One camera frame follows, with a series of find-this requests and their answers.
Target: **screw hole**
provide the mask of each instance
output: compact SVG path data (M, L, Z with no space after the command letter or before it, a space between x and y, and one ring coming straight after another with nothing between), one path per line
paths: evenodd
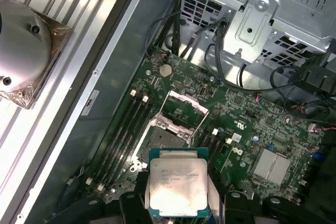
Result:
M38 26L31 27L31 32L33 34L38 34L40 32L40 28Z
M2 79L2 83L5 85L5 86L8 86L12 83L12 80L10 77L5 77L4 79Z

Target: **capacitor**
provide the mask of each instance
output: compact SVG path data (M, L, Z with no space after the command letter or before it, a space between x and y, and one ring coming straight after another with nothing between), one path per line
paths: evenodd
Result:
M260 138L259 138L259 136L253 136L252 140L253 140L253 142L259 142Z

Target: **metal bracket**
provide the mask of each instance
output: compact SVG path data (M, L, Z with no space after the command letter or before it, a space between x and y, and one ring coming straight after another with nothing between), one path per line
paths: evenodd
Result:
M201 120L201 122L199 123L199 125L197 126L197 128L193 131L193 133L191 135L191 137L193 137L195 135L196 131L200 128L200 126L202 125L202 123L206 119L206 117L209 115L209 110L206 107L201 106L199 104L199 102L196 99L194 99L193 97L190 97L188 95L179 94L179 93L176 93L173 90L170 90L168 92L166 98L164 99L162 105L161 105L161 108L160 108L160 111L159 111L158 116L156 118L155 124L162 117L162 113L161 112L162 112L162 109L163 109L163 107L164 107L164 105L165 105L168 97L174 97L174 98L176 98L176 99L178 99L178 100L180 100L182 102L190 103L194 109L200 111L204 115L203 119Z
M236 12L224 36L223 49L254 62L272 32L270 21L278 6L275 0L248 0L243 12Z

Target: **chipset heatsink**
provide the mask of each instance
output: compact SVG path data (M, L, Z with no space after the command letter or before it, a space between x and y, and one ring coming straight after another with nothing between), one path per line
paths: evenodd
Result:
M274 184L281 185L289 165L290 160L285 157L267 149L261 149L252 172Z

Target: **screw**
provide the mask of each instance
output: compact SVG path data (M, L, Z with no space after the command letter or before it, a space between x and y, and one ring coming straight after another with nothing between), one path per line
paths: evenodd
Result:
M5 77L4 79L2 79L2 83L5 85L5 86L8 86L12 83L12 80L10 77Z
M231 196L234 197L234 198L240 198L239 193L231 193Z
M277 199L277 198L272 198L272 199L270 199L270 201L271 201L273 204L280 204L280 203L281 203L281 201L280 201L279 199Z
M186 24L187 24L187 21L185 21L184 19L180 19L181 26L185 26Z
M259 7L260 7L260 8L263 8L264 5L265 5L265 2L264 2L264 1L261 1L261 2L259 3Z

